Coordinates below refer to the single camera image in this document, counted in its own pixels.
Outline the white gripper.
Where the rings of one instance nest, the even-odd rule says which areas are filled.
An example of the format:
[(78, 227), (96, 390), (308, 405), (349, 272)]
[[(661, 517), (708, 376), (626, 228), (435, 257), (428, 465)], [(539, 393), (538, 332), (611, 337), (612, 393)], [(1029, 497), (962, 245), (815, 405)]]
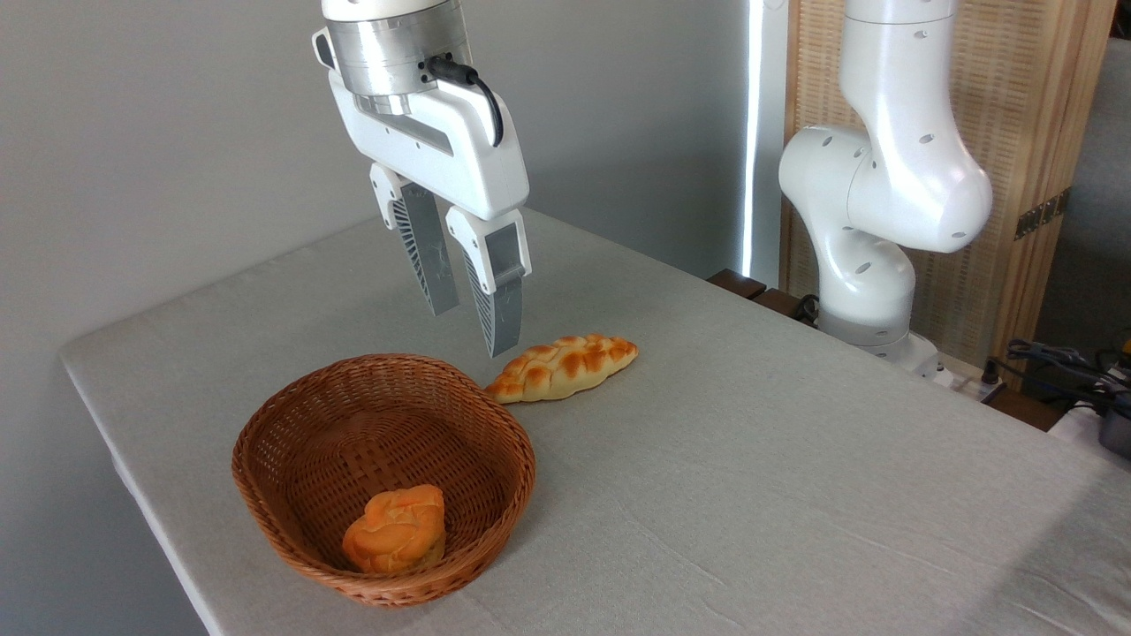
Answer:
[(407, 94), (406, 114), (373, 114), (357, 105), (338, 72), (328, 72), (328, 81), (351, 141), (375, 161), (375, 201), (385, 226), (399, 234), (429, 310), (440, 315), (459, 306), (437, 194), (459, 206), (444, 221), (463, 250), (489, 354), (513, 349), (523, 278), (532, 273), (524, 218), (515, 208), (525, 205), (529, 182), (504, 102), (498, 108), (506, 136), (494, 148), (491, 106), (480, 91), (439, 83)]

